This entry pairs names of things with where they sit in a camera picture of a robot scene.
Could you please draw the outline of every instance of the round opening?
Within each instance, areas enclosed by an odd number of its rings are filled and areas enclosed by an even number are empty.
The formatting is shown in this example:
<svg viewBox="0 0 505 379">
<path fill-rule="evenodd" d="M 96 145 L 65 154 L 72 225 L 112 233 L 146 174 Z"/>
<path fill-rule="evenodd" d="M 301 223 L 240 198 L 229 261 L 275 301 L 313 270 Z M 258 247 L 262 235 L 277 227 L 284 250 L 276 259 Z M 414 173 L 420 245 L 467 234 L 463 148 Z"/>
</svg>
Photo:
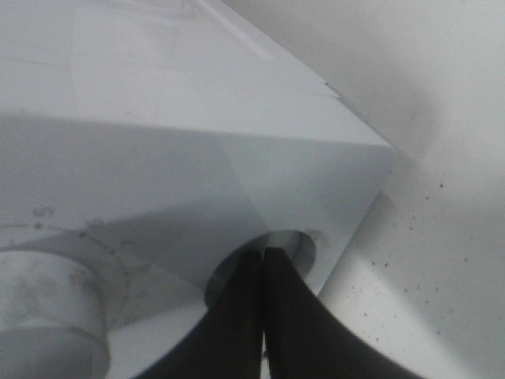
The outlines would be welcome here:
<svg viewBox="0 0 505 379">
<path fill-rule="evenodd" d="M 301 231 L 272 231 L 261 235 L 237 248 L 219 264 L 205 288 L 205 304 L 210 307 L 218 298 L 231 277 L 242 252 L 246 250 L 263 252 L 268 247 L 284 249 L 302 278 L 307 276 L 316 260 L 316 244 Z"/>
</svg>

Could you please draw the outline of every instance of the white background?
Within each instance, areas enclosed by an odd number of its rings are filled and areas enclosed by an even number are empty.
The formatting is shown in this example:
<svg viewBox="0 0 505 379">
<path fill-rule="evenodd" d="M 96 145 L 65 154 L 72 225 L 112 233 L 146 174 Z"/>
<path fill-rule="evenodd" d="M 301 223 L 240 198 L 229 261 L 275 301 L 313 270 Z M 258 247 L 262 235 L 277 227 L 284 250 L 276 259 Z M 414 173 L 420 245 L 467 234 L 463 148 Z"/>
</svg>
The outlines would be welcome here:
<svg viewBox="0 0 505 379">
<path fill-rule="evenodd" d="M 225 3 L 398 149 L 326 304 L 427 377 L 505 377 L 505 2 Z"/>
</svg>

